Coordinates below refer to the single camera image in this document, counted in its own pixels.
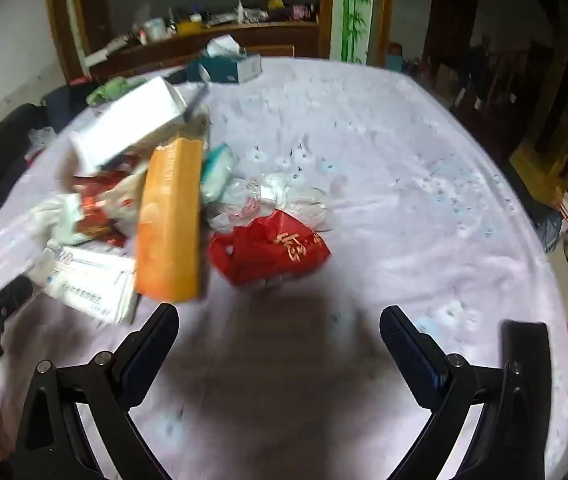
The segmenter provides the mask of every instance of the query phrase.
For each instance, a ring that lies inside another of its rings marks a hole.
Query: tablecloth
[[[233,288],[214,270],[198,301],[177,305],[177,340],[131,411],[175,478],[387,478],[430,415],[416,404],[379,336],[398,304],[445,352],[499,366],[503,319],[547,323],[552,349],[549,475],[568,437],[568,336],[548,261],[518,199],[459,123],[406,76],[320,60],[264,59],[241,86],[212,85],[211,144],[240,156],[237,174],[286,173],[331,197],[332,252],[312,275]],[[43,153],[0,211],[0,287],[42,247],[16,218],[63,189],[69,133]],[[134,241],[128,251],[134,252]],[[15,435],[37,363],[88,362],[150,316],[107,326],[41,296],[10,320],[0,407]],[[456,472],[473,408],[441,478]],[[90,412],[103,473],[115,478]]]

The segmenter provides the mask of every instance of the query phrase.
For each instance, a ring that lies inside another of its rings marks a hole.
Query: dark door
[[[456,68],[470,46],[476,11],[477,0],[430,1],[424,57],[430,58],[433,76],[442,62]]]

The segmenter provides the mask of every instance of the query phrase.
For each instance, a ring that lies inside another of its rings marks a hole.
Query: metal screw
[[[110,352],[100,352],[95,356],[95,362],[99,366],[104,366],[106,363],[110,361],[111,357],[113,357],[113,354]]]
[[[40,374],[45,374],[46,372],[48,372],[50,370],[50,361],[45,360],[40,362],[40,364],[38,364],[37,370]]]
[[[461,355],[459,355],[459,354],[450,354],[450,355],[448,356],[448,362],[449,362],[452,366],[454,366],[454,367],[456,367],[456,368],[459,368],[460,366],[464,366],[465,360],[464,360],[464,358],[463,358]]]

